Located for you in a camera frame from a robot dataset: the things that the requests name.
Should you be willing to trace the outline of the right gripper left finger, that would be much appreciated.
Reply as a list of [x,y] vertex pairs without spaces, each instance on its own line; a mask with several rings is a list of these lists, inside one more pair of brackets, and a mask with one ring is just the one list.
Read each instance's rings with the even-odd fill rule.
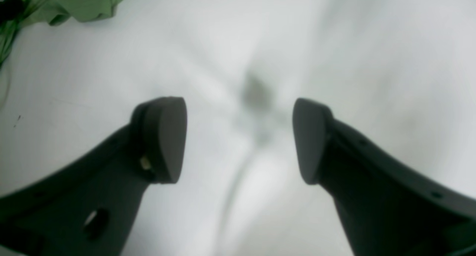
[[145,190],[180,178],[187,132],[182,97],[138,105],[93,150],[1,198],[1,247],[24,256],[119,256]]

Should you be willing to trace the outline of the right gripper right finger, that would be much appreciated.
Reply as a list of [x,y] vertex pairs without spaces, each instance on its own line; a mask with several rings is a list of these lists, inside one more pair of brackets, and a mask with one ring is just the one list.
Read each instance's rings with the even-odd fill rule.
[[293,134],[300,174],[333,198],[355,256],[474,256],[476,202],[423,176],[298,98]]

